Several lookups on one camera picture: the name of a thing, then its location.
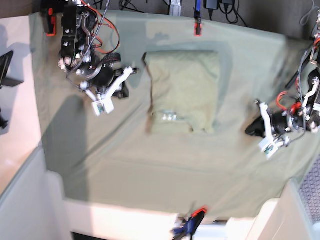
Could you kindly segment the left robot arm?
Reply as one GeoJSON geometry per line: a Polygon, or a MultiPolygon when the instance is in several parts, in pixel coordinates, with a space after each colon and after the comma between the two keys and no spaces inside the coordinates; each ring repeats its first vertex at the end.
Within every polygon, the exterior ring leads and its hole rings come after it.
{"type": "Polygon", "coordinates": [[[260,137],[262,151],[271,152],[301,139],[307,132],[320,131],[320,22],[311,32],[312,44],[303,53],[298,69],[275,104],[278,111],[255,100],[260,116],[246,129],[245,134],[260,137]]]}

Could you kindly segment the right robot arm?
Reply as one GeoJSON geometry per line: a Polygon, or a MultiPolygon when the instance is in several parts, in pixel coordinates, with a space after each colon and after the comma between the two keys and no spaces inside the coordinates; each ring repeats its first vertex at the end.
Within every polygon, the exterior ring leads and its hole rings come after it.
{"type": "Polygon", "coordinates": [[[93,102],[105,98],[110,87],[124,73],[121,55],[115,49],[102,49],[102,26],[117,31],[116,26],[83,0],[70,0],[61,18],[62,39],[58,66],[66,79],[93,102]]]}

